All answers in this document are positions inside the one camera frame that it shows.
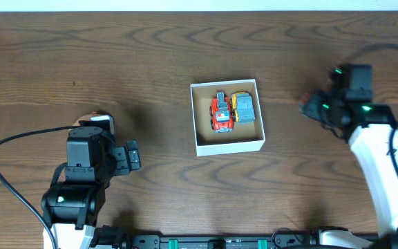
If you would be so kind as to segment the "yellow grey toy dump truck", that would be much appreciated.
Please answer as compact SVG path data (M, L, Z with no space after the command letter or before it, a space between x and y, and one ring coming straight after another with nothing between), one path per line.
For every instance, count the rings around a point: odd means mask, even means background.
M231 95L231 111L235 122L251 123L255 120L253 99L248 92L236 92Z

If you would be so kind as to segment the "red toy fire truck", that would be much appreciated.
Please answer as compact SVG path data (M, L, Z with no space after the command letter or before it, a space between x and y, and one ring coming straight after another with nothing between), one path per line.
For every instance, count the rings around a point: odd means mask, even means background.
M228 97L218 91L210 106L211 128L215 133L227 133L234 129L234 120Z

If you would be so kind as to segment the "red round toy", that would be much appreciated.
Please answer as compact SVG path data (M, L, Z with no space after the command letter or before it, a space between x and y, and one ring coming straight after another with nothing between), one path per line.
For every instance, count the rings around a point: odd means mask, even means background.
M307 102L308 102L308 100L310 99L310 97L311 97L311 94L310 94L310 93L304 93L304 94L301 96L301 98L300 98L300 100L299 100L299 106L300 106L300 108L303 108L303 107L307 104Z

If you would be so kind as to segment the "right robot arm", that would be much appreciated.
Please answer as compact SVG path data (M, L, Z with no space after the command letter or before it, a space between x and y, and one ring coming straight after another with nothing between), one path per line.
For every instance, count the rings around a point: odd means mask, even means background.
M378 221L376 241L340 228L320 229L313 248L398 248L398 128L391 108L376 104L372 68L343 64L330 73L331 87L301 98L301 113L331 131L340 130L355 155Z

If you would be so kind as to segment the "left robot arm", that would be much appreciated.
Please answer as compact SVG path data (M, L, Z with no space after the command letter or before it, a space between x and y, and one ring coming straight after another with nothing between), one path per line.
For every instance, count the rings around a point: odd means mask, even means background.
M45 248L130 248L123 229L99 228L97 217L111 179L141 168L137 142L118 146L110 129L85 126L68 132L66 149L67 161L57 168L41 200L53 234Z

